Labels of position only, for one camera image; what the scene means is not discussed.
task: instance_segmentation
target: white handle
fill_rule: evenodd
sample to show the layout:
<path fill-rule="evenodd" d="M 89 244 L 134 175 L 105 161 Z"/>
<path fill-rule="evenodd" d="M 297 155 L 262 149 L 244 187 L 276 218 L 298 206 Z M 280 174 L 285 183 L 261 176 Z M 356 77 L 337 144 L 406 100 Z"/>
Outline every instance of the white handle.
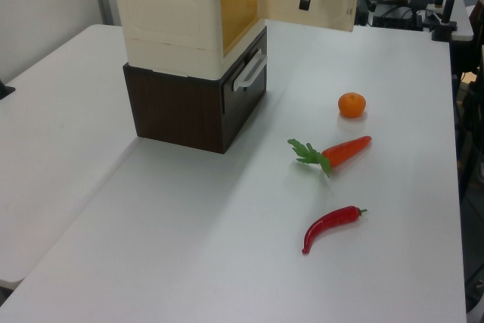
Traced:
<path fill-rule="evenodd" d="M 252 85 L 266 64 L 267 55 L 262 54 L 262 51 L 259 49 L 254 57 L 252 57 L 250 62 L 242 70 L 240 75 L 235 79 L 234 91 L 237 91 L 237 89 L 240 87 L 249 87 Z"/>

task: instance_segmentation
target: toy orange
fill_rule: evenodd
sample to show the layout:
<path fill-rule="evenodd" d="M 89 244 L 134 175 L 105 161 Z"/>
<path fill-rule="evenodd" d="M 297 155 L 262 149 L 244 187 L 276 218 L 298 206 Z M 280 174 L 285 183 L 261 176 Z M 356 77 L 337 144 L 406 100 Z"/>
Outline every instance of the toy orange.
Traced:
<path fill-rule="evenodd" d="M 365 111 L 366 100 L 356 92 L 348 92 L 340 97 L 338 107 L 345 117 L 360 117 Z"/>

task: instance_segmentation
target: red chili pepper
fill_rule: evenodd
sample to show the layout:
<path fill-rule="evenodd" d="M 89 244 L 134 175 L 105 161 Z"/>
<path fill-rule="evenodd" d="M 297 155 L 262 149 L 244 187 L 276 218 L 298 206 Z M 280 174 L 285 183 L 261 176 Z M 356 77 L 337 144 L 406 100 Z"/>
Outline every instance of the red chili pepper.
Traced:
<path fill-rule="evenodd" d="M 354 222 L 359 218 L 359 216 L 361 216 L 363 212 L 366 211 L 367 210 L 360 210 L 355 206 L 348 206 L 322 216 L 318 221 L 313 223 L 306 232 L 302 253 L 309 253 L 314 239 L 324 231 L 328 230 L 329 228 Z"/>

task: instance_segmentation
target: orange carrot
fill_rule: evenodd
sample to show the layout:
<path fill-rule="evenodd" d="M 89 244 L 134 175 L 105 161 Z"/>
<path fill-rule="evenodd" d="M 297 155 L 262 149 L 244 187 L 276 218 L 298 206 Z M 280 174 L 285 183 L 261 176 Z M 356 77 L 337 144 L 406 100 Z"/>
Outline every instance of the orange carrot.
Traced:
<path fill-rule="evenodd" d="M 330 160 L 331 168 L 334 168 L 365 149 L 370 144 L 370 141 L 371 136 L 362 136 L 361 138 L 328 148 L 321 154 Z"/>
<path fill-rule="evenodd" d="M 363 150 L 371 141 L 371 136 L 347 141 L 326 149 L 322 153 L 316 151 L 311 144 L 300 143 L 296 139 L 290 139 L 287 142 L 293 146 L 293 151 L 300 157 L 296 158 L 298 162 L 307 164 L 319 164 L 323 172 L 329 177 L 331 168 L 339 166 L 342 162 L 348 160 L 359 151 Z"/>

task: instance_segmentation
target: carrot leaves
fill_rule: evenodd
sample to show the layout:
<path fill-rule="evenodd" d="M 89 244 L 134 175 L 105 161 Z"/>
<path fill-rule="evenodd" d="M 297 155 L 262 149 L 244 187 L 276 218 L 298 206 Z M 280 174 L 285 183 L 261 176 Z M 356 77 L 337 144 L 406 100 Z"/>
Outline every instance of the carrot leaves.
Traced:
<path fill-rule="evenodd" d="M 311 144 L 307 143 L 306 146 L 296 139 L 290 139 L 287 141 L 294 148 L 293 151 L 300 157 L 296 160 L 306 164 L 319 164 L 323 169 L 323 172 L 329 177 L 331 174 L 330 160 L 316 151 Z"/>

